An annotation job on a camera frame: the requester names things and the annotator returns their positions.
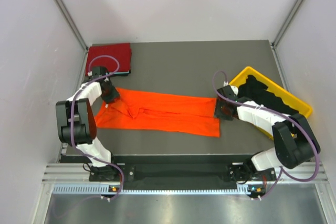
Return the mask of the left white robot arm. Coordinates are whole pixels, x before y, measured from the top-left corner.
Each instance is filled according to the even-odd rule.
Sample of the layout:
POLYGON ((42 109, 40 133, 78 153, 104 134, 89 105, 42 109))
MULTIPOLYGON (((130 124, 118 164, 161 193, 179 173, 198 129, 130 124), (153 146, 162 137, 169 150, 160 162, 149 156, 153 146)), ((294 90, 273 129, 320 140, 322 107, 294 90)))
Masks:
POLYGON ((122 179, 120 169, 114 164, 114 155, 97 137, 97 126, 91 107, 98 98, 109 105, 120 97, 110 76, 106 67, 93 67, 72 97, 56 103, 58 137, 62 143, 70 145, 89 158, 91 165, 87 171, 90 172, 92 181, 122 179))

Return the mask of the orange t shirt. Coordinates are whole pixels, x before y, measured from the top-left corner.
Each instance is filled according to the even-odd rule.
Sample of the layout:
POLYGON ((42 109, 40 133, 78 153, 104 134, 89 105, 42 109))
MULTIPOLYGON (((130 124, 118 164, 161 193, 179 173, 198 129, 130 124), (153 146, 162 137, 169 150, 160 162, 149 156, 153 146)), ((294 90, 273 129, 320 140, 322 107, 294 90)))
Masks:
POLYGON ((118 88, 120 97, 102 103, 96 126, 105 129, 157 130, 220 136, 216 99, 118 88))

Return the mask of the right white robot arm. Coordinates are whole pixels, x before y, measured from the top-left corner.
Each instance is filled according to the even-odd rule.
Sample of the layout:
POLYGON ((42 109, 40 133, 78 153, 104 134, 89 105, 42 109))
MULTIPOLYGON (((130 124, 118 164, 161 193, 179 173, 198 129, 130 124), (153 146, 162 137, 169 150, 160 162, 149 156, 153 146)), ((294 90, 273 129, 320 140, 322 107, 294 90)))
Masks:
POLYGON ((273 138, 273 148, 253 155, 248 161, 245 166, 248 178, 256 180, 265 170, 277 167, 298 182, 310 182, 316 178, 320 146, 304 115, 286 115, 253 100, 238 98, 229 85, 215 89, 215 92, 215 116, 225 120, 237 118, 263 130, 273 138), (310 177, 296 178, 285 171, 285 168, 294 169, 311 158, 315 158, 315 168, 310 177))

